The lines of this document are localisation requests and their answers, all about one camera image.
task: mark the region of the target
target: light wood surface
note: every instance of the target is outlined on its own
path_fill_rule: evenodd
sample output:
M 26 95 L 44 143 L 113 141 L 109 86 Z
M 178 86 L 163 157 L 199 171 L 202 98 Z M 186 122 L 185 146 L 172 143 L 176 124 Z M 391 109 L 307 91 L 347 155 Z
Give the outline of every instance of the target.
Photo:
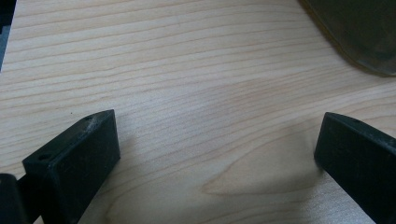
M 114 108 L 121 160 L 80 223 L 372 223 L 315 165 L 326 111 L 396 135 L 396 79 L 292 0 L 19 0 L 0 172 Z

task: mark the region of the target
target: wooden table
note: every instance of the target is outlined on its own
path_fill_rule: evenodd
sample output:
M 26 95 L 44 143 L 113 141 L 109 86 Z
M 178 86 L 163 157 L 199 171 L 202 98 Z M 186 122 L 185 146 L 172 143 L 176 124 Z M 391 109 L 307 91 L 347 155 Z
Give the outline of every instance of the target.
M 0 172 L 114 108 L 121 160 L 80 223 L 371 223 L 313 151 L 326 111 L 395 136 L 396 79 L 325 36 L 292 0 L 20 0 Z

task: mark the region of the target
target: black object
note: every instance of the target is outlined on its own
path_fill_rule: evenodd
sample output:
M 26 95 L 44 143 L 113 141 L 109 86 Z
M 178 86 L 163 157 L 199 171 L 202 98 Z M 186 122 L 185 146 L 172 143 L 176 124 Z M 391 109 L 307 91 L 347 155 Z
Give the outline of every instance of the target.
M 305 1 L 354 61 L 396 75 L 396 1 Z
M 326 113 L 315 159 L 373 221 L 396 223 L 396 139 Z
M 77 223 L 120 159 L 115 121 L 114 110 L 93 114 L 49 141 L 23 160 L 19 190 L 12 175 L 0 175 L 0 204 L 13 204 L 0 207 L 0 223 L 33 223 L 40 215 L 46 223 Z M 9 210 L 19 222 L 8 221 Z
M 0 2 L 0 34 L 3 26 L 11 25 L 17 0 L 1 0 Z

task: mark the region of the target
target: wood grain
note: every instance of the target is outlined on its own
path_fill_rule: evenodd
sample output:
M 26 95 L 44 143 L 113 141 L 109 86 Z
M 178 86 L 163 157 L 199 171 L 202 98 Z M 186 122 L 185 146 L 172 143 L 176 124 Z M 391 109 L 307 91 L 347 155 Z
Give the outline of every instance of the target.
M 19 0 L 0 172 L 114 108 L 121 161 L 80 223 L 372 223 L 313 150 L 326 111 L 395 136 L 395 83 L 298 1 Z

